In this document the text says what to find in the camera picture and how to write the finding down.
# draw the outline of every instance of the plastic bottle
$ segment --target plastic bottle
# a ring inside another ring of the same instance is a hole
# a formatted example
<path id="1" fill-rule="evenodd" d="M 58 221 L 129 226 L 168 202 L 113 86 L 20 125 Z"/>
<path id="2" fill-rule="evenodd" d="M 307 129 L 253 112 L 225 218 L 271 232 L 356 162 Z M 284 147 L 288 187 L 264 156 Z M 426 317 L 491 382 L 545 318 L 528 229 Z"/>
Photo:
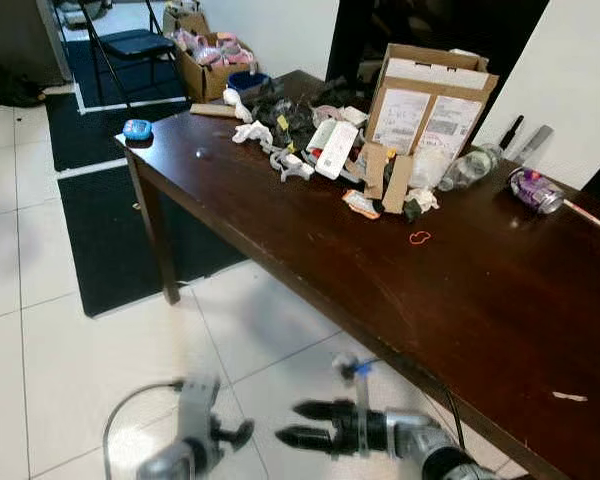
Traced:
<path id="1" fill-rule="evenodd" d="M 496 168 L 502 153 L 503 150 L 498 145 L 488 143 L 455 159 L 438 183 L 438 190 L 447 192 L 468 187 Z"/>

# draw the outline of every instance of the dark brown table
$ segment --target dark brown table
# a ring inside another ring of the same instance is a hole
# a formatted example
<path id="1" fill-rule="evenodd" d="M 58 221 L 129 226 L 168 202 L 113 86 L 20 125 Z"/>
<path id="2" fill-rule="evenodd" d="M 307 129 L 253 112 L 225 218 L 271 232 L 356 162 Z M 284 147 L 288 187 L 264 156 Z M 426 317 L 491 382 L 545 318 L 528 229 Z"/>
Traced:
<path id="1" fill-rule="evenodd" d="M 291 96 L 320 86 L 285 80 Z M 182 113 L 125 149 L 170 303 L 159 191 L 443 404 L 447 385 L 462 418 L 538 480 L 600 479 L 600 229 L 566 208 L 530 212 L 504 188 L 506 162 L 413 226 L 367 220 L 344 184 L 281 184 L 256 142 L 231 142 L 237 124 Z M 411 246 L 416 230 L 431 240 Z"/>

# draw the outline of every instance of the black bag on floor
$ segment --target black bag on floor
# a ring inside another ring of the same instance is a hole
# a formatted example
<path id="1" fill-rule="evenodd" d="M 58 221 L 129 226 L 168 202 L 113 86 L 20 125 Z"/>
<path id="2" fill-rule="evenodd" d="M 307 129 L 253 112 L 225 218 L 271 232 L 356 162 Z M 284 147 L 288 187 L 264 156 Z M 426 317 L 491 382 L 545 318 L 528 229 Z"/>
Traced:
<path id="1" fill-rule="evenodd" d="M 22 75 L 17 77 L 0 67 L 0 105 L 7 107 L 35 107 L 44 102 L 42 89 Z"/>

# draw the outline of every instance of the blue bowl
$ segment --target blue bowl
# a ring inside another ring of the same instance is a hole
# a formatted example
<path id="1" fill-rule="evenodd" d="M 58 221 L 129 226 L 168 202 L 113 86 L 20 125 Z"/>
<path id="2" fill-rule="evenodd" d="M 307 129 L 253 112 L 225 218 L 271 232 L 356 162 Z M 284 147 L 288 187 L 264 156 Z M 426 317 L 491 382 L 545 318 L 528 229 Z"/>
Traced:
<path id="1" fill-rule="evenodd" d="M 233 88 L 234 90 L 241 92 L 249 88 L 257 87 L 268 79 L 269 75 L 265 75 L 264 73 L 256 73 L 255 75 L 251 75 L 251 73 L 248 71 L 236 72 L 229 75 L 227 84 L 229 85 L 229 88 Z"/>

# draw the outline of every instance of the black rug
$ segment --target black rug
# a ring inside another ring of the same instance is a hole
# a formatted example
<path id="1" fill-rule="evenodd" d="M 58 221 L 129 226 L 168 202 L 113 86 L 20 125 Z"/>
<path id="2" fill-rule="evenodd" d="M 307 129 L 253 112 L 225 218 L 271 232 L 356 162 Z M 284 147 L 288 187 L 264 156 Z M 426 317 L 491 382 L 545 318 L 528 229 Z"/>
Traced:
<path id="1" fill-rule="evenodd" d="M 76 82 L 80 85 L 80 92 L 82 93 L 85 107 L 124 103 L 124 99 L 118 93 L 113 77 L 109 73 L 107 64 L 99 51 L 96 50 L 98 70 L 104 72 L 100 74 L 102 102 L 98 98 L 98 88 L 89 42 L 67 42 L 67 49 L 69 51 L 69 63 L 71 64 Z M 109 60 L 116 68 L 120 82 L 124 85 L 127 95 L 132 102 L 184 96 L 182 87 L 168 62 L 159 60 L 154 62 L 155 84 L 151 85 L 151 65 L 148 62 L 138 63 L 137 60 L 127 62 L 111 55 L 109 56 Z"/>
<path id="2" fill-rule="evenodd" d="M 94 316 L 160 292 L 127 167 L 60 180 L 84 312 Z M 189 281 L 246 257 L 167 197 L 163 211 L 176 275 Z"/>
<path id="3" fill-rule="evenodd" d="M 113 137 L 122 131 L 131 115 L 155 122 L 188 107 L 185 102 L 159 103 L 135 107 L 132 113 L 123 108 L 80 115 L 73 94 L 49 95 L 46 105 L 53 164 L 58 172 L 124 157 Z"/>

